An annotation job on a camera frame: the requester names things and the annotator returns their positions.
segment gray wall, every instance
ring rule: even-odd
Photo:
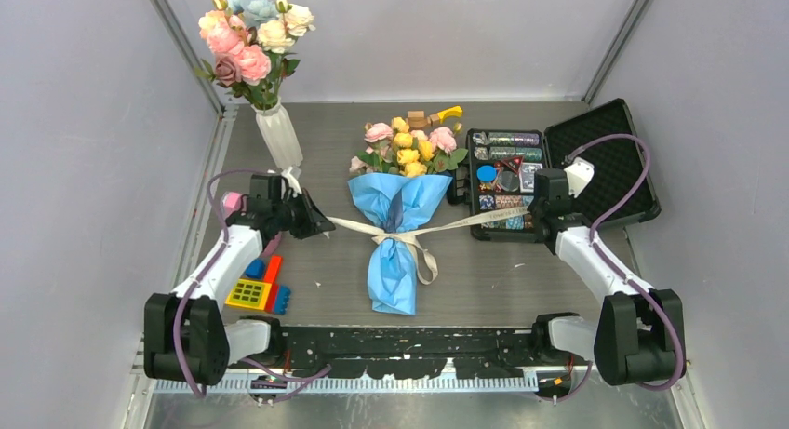
[[[0,426],[107,429],[216,118],[148,0],[0,4]]]
[[[317,30],[286,101],[579,99],[633,0],[291,0]],[[193,47],[210,0],[169,0]]]
[[[685,304],[713,427],[785,427],[789,350],[786,0],[654,0],[598,103],[630,104],[655,154],[657,220],[629,229]]]

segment yellow handle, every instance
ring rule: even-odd
[[[435,115],[438,116],[438,123],[443,124],[444,119],[447,117],[463,117],[463,109],[460,106],[453,106],[444,111],[439,111]]]

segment bouquet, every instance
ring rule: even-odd
[[[299,38],[313,31],[308,7],[288,0],[213,0],[215,10],[200,19],[200,36],[214,54],[194,72],[258,110],[273,108],[279,87],[293,75],[299,60],[289,59]]]
[[[351,160],[353,177],[348,181],[356,207],[389,235],[413,231],[428,222],[449,187],[451,178],[446,172],[457,168],[468,154],[455,140],[460,131],[457,124],[454,129],[438,127],[428,134],[410,129],[401,117],[391,125],[367,124],[368,147]],[[391,237],[376,241],[379,246],[368,267],[372,309],[415,315],[417,279],[430,283],[418,271],[416,249]]]

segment tool case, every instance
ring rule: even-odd
[[[622,99],[548,127],[544,132],[472,128],[466,135],[469,155],[455,172],[448,200],[451,204],[467,204],[472,215],[527,206],[533,199],[533,171],[563,168],[566,166],[565,158],[581,145],[609,134],[622,133],[635,135],[630,112]],[[595,166],[595,175],[579,197],[573,200],[573,211],[592,222],[633,187],[644,168],[644,158],[635,142],[629,140],[600,143],[580,157]],[[484,166],[496,169],[494,182],[477,178],[478,170]],[[515,178],[512,175],[514,170],[518,171]],[[485,171],[489,175],[490,169],[485,168],[482,172]],[[600,229],[652,220],[660,211],[660,203],[648,176],[633,197],[601,223]],[[535,239],[529,214],[472,226],[471,233],[483,241]]]

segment robotic arm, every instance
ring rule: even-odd
[[[590,241],[585,218],[571,211],[572,197],[591,179],[591,173],[583,175],[578,167],[586,169],[590,165],[580,160],[565,170],[537,171],[529,211],[538,242],[544,242],[567,263],[602,303],[600,319],[594,325],[577,315],[543,315],[538,317],[532,334],[543,338],[538,345],[545,350],[594,360],[600,376],[610,385],[669,379],[680,351],[672,342],[671,329],[636,288],[648,292],[660,305],[684,354],[682,302],[672,290],[654,289],[634,274],[598,238],[594,244]],[[684,355],[681,362],[684,366]]]
[[[225,326],[221,320],[225,299],[278,233],[290,231],[303,239],[335,228],[287,170],[282,176],[252,176],[244,199],[246,204],[225,220],[227,240],[221,235],[197,269],[172,292],[153,294],[145,303],[144,368],[149,378],[184,381],[181,364],[185,363],[195,382],[215,385],[229,365],[265,353],[270,348],[269,322],[253,317]],[[175,326],[184,296],[189,298],[182,325]],[[174,334],[174,328],[180,328],[181,334]],[[183,356],[177,353],[174,338],[180,338]]]

